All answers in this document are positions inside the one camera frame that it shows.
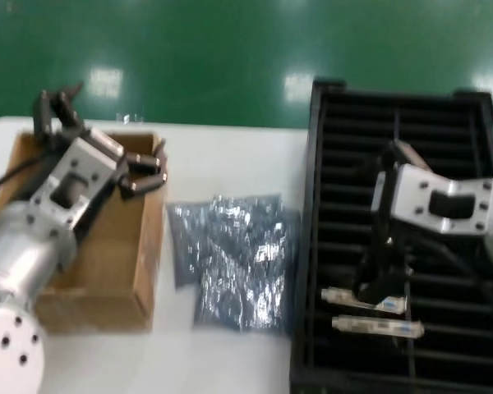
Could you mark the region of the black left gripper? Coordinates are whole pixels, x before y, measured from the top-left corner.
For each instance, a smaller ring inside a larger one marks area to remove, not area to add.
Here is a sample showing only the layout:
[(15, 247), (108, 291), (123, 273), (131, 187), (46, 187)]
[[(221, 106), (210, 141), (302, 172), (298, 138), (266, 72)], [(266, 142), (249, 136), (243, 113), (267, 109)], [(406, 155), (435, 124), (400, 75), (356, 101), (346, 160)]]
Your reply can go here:
[[(83, 82), (57, 90), (42, 90), (32, 105), (34, 135), (39, 136), (43, 148), (40, 161), (48, 158), (60, 159), (77, 138), (90, 135), (72, 100), (80, 93)], [(64, 126), (53, 130), (53, 116)], [(165, 139), (160, 139), (152, 153), (126, 152), (118, 187), (123, 200), (147, 195), (163, 187), (168, 180)]]

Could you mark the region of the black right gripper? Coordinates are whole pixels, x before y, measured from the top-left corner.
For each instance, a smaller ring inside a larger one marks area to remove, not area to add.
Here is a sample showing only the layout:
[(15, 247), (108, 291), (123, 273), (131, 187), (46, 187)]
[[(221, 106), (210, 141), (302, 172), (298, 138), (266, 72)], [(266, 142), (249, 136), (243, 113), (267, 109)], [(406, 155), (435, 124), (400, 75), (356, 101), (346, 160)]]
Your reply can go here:
[[(352, 293), (363, 303), (380, 303), (385, 298), (380, 272), (393, 264), (396, 237), (392, 224), (391, 209), (399, 169), (412, 163), (412, 150), (403, 141), (390, 141), (376, 155), (370, 156), (363, 165), (363, 176), (375, 182), (371, 201), (371, 243), (366, 252), (365, 265), (354, 276)], [(386, 296), (402, 298), (404, 306), (410, 297), (410, 279), (413, 269), (409, 265), (392, 266), (388, 271)]]

